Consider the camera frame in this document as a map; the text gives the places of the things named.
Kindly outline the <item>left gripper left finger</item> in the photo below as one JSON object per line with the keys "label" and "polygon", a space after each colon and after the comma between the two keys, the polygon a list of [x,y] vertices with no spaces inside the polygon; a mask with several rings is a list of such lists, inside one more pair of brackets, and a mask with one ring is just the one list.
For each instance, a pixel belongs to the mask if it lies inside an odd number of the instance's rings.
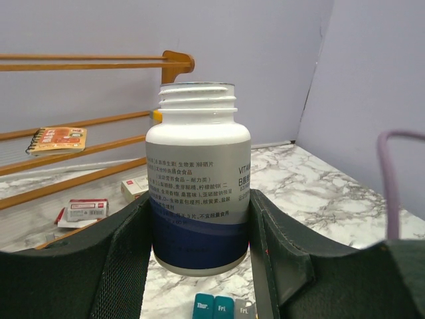
{"label": "left gripper left finger", "polygon": [[2,318],[139,318],[149,196],[42,249],[1,253]]}

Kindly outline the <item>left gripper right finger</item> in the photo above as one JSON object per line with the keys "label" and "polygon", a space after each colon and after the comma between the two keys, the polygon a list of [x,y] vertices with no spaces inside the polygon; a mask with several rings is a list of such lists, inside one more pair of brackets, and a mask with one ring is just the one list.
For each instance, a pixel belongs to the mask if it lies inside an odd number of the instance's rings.
{"label": "left gripper right finger", "polygon": [[261,318],[423,318],[424,242],[356,249],[250,192],[250,256]]}

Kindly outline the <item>blue and grey pill organizer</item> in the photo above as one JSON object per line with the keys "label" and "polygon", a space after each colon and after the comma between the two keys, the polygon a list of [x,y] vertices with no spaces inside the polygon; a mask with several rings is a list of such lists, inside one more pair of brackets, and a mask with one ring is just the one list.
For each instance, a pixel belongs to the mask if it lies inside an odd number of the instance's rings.
{"label": "blue and grey pill organizer", "polygon": [[192,319],[257,319],[256,303],[250,300],[213,296],[198,293],[195,295]]}

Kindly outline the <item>white pill bottle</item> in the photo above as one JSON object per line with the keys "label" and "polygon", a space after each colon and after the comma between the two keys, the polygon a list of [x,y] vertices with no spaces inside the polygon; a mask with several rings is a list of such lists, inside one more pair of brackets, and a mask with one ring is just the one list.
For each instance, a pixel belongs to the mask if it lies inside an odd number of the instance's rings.
{"label": "white pill bottle", "polygon": [[164,84],[162,121],[145,137],[153,252],[184,276],[226,272],[246,256],[251,136],[234,85]]}

